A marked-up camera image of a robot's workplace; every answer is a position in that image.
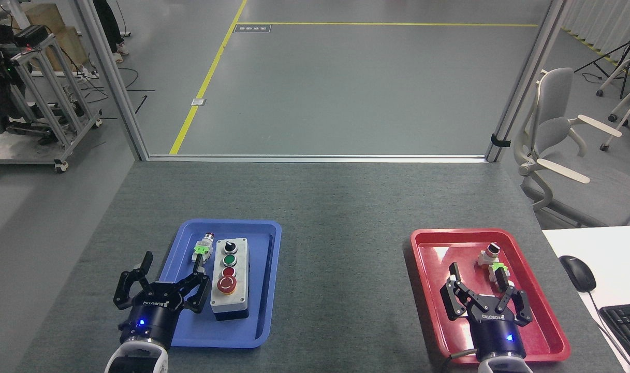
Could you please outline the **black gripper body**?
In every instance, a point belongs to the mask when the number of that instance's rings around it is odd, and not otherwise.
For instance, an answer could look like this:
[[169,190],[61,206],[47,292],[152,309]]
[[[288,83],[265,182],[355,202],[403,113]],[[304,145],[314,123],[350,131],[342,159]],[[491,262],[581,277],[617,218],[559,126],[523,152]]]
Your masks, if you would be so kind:
[[480,296],[481,306],[469,300],[467,319],[473,346],[477,349],[476,358],[482,362],[495,356],[527,356],[513,312],[504,307],[497,312],[495,307],[500,299],[494,296]]
[[150,341],[170,347],[180,313],[184,309],[184,295],[174,283],[152,283],[152,295],[140,291],[132,300],[128,318],[119,324],[123,344],[129,340]]

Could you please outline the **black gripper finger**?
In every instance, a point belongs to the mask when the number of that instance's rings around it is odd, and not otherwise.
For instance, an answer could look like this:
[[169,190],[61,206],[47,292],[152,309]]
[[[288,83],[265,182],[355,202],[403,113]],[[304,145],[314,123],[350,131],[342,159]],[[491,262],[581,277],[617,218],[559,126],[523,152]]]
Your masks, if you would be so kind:
[[450,321],[463,317],[467,310],[468,299],[471,299],[473,294],[474,292],[462,283],[458,264],[450,264],[449,278],[445,285],[440,288],[441,299]]
[[123,310],[132,305],[129,293],[131,286],[135,282],[140,283],[142,291],[144,291],[146,295],[153,295],[153,288],[146,279],[146,274],[149,272],[149,269],[151,269],[152,260],[152,252],[146,252],[140,265],[130,271],[123,271],[120,274],[118,286],[113,296],[113,302],[118,309]]
[[502,313],[507,309],[509,300],[515,305],[515,323],[518,326],[526,326],[533,321],[533,314],[528,300],[527,293],[524,290],[516,290],[516,287],[507,278],[507,272],[504,268],[495,270],[495,279],[499,290],[504,293],[499,303],[495,307],[495,311]]
[[195,314],[202,312],[210,286],[204,264],[205,259],[197,257],[192,273],[178,282],[178,293],[184,298],[184,308]]

